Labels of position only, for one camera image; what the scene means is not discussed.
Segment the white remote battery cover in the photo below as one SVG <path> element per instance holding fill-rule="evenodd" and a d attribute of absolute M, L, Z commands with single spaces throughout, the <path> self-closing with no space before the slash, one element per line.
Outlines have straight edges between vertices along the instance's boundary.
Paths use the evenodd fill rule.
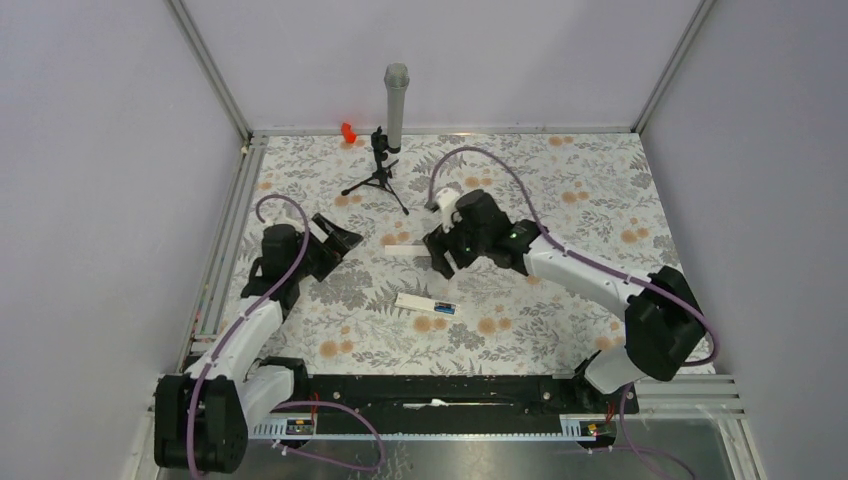
<path fill-rule="evenodd" d="M 429 257 L 430 253 L 423 244 L 385 245 L 384 254 L 387 256 Z"/>

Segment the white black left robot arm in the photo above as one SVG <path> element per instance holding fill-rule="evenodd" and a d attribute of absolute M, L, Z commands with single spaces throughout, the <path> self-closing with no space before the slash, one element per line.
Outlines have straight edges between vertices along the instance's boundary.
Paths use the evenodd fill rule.
<path fill-rule="evenodd" d="M 290 224 L 263 231 L 240 293 L 239 317 L 182 374 L 164 376 L 154 404 L 154 460 L 168 469 L 232 473 L 247 450 L 248 436 L 278 404 L 296 411 L 309 401 L 302 361 L 268 357 L 254 375 L 258 353 L 293 309 L 300 283 L 323 281 L 363 237 L 316 214 L 325 240 Z"/>

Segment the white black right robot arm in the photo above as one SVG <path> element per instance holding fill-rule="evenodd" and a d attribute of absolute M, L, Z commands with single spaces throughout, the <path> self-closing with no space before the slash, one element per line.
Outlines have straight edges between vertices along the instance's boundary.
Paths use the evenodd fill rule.
<path fill-rule="evenodd" d="M 575 372 L 573 396 L 583 410 L 601 410 L 615 391 L 642 378 L 671 380 L 707 333 L 688 283 L 674 268 L 629 275 L 557 247 L 546 228 L 528 219 L 510 221 L 481 189 L 460 194 L 444 188 L 429 207 L 441 223 L 423 242 L 443 277 L 487 258 L 499 268 L 563 286 L 624 322 L 623 345 L 593 354 Z"/>

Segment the orange plastic clip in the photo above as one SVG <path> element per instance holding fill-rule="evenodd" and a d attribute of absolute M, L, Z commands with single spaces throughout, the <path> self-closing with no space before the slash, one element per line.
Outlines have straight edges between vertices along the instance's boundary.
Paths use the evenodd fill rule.
<path fill-rule="evenodd" d="M 346 144 L 356 143 L 358 135 L 350 123 L 343 122 L 340 127 L 340 132 Z"/>

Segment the black microphone stand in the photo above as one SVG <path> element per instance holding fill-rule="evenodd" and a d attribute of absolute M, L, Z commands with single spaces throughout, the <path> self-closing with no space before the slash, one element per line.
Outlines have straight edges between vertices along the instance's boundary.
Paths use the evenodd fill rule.
<path fill-rule="evenodd" d="M 348 196 L 360 187 L 367 186 L 375 188 L 390 194 L 397 201 L 402 213 L 404 215 L 409 215 L 409 210 L 403 204 L 397 192 L 390 184 L 390 180 L 393 178 L 392 168 L 398 163 L 398 161 L 395 160 L 392 163 L 388 162 L 389 154 L 394 153 L 394 150 L 389 147 L 388 136 L 383 133 L 380 126 L 378 126 L 370 135 L 370 144 L 375 162 L 375 170 L 366 179 L 352 185 L 349 188 L 343 189 L 341 191 L 341 195 Z"/>

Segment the grey microphone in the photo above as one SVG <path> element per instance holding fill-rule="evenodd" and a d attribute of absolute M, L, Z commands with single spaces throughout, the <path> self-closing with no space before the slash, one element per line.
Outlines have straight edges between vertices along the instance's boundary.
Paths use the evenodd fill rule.
<path fill-rule="evenodd" d="M 391 63 L 384 75 L 387 91 L 387 117 L 385 134 L 388 150 L 399 153 L 403 130 L 406 91 L 410 84 L 408 67 L 404 63 Z"/>

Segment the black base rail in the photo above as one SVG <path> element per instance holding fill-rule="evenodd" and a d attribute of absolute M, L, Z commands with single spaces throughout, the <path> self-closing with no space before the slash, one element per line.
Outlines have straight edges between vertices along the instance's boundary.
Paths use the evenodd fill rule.
<path fill-rule="evenodd" d="M 314 375 L 296 381 L 294 397 L 316 404 L 270 416 L 306 416 L 295 433 L 553 433 L 560 416 L 602 422 L 639 410 L 634 392 L 553 375 Z"/>

